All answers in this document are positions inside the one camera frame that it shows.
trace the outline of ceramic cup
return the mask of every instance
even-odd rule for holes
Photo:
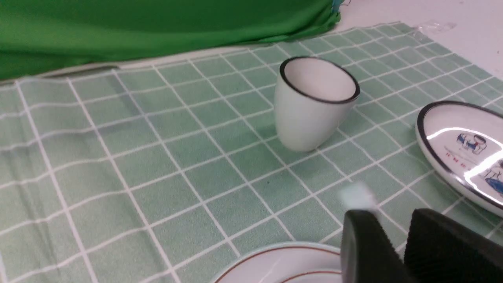
[[[360,94],[355,78],[342,67],[316,57],[294,57],[280,66],[274,112],[284,146],[306,152],[325,142]]]

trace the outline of white saucer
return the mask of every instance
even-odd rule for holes
[[[242,257],[224,269],[211,283],[278,283],[284,278],[311,270],[340,270],[339,254],[337,248],[315,243],[275,244]]]
[[[416,135],[449,184],[503,217],[503,116],[473,104],[434,102],[419,113]]]
[[[342,283],[343,277],[338,270],[313,270],[291,276],[278,283]]]

